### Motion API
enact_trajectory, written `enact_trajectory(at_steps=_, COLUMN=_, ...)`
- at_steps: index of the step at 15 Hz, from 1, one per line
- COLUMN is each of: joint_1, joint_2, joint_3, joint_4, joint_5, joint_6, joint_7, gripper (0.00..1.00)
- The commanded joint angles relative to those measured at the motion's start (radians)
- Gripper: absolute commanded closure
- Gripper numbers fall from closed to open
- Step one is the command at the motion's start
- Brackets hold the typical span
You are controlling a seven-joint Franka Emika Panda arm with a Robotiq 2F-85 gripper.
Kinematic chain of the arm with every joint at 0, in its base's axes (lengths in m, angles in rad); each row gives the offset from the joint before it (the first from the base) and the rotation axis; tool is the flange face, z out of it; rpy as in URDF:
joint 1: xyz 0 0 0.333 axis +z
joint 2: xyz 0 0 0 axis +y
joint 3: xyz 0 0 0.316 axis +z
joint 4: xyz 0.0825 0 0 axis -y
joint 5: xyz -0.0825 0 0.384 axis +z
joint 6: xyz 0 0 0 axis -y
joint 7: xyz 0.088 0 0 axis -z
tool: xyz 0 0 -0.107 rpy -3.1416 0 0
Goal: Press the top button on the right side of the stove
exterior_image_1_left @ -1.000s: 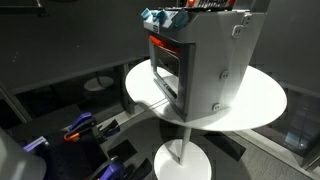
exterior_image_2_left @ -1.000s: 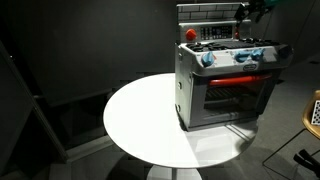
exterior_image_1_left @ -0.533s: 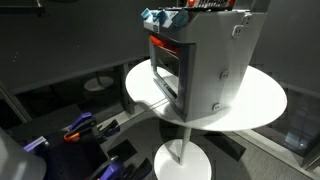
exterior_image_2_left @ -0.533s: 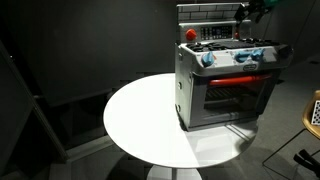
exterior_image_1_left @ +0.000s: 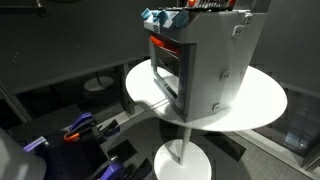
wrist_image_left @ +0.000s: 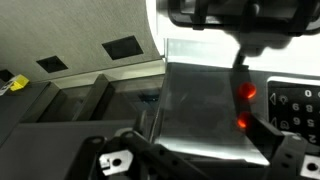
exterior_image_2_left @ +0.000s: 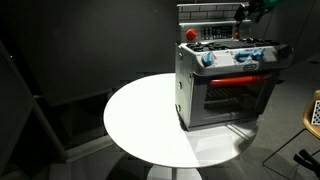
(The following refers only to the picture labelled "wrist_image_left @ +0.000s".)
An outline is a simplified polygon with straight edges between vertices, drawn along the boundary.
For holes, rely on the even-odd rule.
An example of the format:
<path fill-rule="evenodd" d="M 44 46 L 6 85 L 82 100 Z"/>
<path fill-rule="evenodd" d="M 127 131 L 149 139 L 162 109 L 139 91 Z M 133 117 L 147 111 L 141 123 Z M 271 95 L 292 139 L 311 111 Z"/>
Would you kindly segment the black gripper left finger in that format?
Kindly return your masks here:
<path fill-rule="evenodd" d="M 203 171 L 144 136 L 146 114 L 132 128 L 112 139 L 87 137 L 65 175 L 65 180 L 211 180 Z"/>

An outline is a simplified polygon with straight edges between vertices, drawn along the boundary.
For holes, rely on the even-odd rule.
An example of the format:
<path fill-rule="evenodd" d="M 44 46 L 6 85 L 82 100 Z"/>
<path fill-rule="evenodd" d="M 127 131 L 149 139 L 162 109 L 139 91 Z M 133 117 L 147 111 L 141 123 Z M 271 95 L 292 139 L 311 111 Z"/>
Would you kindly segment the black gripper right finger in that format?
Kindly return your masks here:
<path fill-rule="evenodd" d="M 250 114 L 246 136 L 269 162 L 261 180 L 320 180 L 320 148 Z"/>

